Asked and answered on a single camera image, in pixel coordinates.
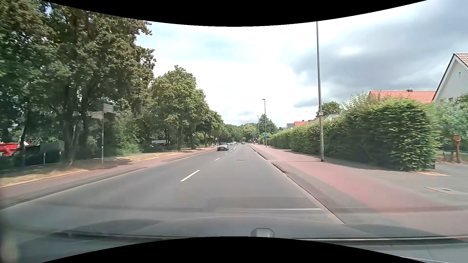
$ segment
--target sidewalk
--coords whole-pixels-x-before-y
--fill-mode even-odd
[[[105,160],[103,165],[100,164],[96,168],[90,168],[90,170],[1,187],[1,207],[5,208],[17,203],[47,196],[55,192],[64,191],[80,185],[93,183],[132,171],[158,166],[163,163],[209,152],[212,150],[216,150],[216,148],[209,147],[207,149],[203,148],[194,151],[172,153],[160,158],[151,159],[145,159],[144,156],[140,155],[142,156],[142,158],[140,158],[141,160],[115,158],[113,160]]]
[[[399,225],[447,235],[468,234],[468,195],[449,195],[424,188],[425,185],[417,186],[427,181],[432,186],[449,181],[455,185],[464,178],[391,171],[332,158],[320,162],[316,157],[291,150],[249,146],[345,223]]]

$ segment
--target white house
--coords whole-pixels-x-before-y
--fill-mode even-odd
[[[453,54],[432,101],[453,101],[465,92],[468,92],[468,53]]]

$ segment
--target black border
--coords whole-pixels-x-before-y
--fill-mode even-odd
[[[272,26],[324,21],[410,5],[419,1],[106,2],[48,1],[107,15],[197,26]]]

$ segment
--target tall metal pole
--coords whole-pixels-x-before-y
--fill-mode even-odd
[[[102,104],[101,164],[104,163],[104,103]]]
[[[265,99],[262,99],[263,102],[264,102],[264,108],[265,108],[265,115],[263,116],[263,122],[265,124],[265,134],[266,134],[266,100]]]
[[[258,138],[257,141],[260,143],[260,117],[257,115],[257,129],[258,129]]]
[[[323,123],[322,123],[322,88],[320,85],[320,50],[319,50],[319,22],[315,22],[317,32],[317,80],[319,83],[319,122],[320,122],[320,161],[325,161],[323,149]]]

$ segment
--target silver car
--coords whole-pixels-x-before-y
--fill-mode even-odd
[[[221,150],[223,150],[223,151],[229,150],[229,145],[227,145],[227,143],[225,143],[225,142],[220,142],[218,144],[218,149],[216,149],[216,151],[221,151]]]

